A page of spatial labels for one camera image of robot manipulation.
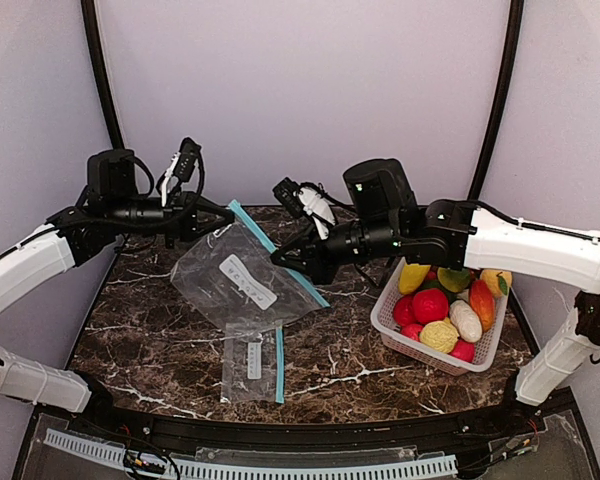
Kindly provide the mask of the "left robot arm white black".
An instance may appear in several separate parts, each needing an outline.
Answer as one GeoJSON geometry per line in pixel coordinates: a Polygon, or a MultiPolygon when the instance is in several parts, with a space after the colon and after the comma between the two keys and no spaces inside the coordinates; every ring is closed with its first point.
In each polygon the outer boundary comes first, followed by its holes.
{"type": "MultiPolygon", "coordinates": [[[[168,248],[229,226],[234,213],[203,197],[200,146],[185,138],[168,168],[139,191],[136,172],[147,167],[130,149],[87,161],[87,184],[75,205],[46,219],[0,254],[0,314],[46,281],[77,268],[122,236],[163,237],[168,248]]],[[[109,401],[89,375],[59,370],[0,346],[0,396],[81,414],[109,401]]]]}

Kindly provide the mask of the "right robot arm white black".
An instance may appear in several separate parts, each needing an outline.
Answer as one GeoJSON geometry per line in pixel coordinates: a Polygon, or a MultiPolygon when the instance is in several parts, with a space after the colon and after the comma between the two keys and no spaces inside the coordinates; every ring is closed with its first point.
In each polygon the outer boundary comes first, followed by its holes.
{"type": "Polygon", "coordinates": [[[334,200],[321,187],[288,178],[273,189],[295,218],[310,226],[271,255],[316,285],[342,265],[380,258],[454,270],[503,269],[578,288],[565,323],[514,377],[515,401],[541,405],[600,350],[600,231],[579,231],[513,218],[478,200],[420,206],[402,164],[371,159],[343,174],[355,219],[329,219],[334,200]]]}

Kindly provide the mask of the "large clear zip bag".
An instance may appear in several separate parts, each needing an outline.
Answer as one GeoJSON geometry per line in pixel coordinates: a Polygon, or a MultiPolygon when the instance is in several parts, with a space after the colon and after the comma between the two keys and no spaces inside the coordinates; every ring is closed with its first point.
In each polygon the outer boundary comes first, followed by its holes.
{"type": "Polygon", "coordinates": [[[282,327],[329,303],[301,274],[274,265],[274,244],[233,200],[232,224],[187,251],[171,283],[206,320],[227,335],[282,327]]]}

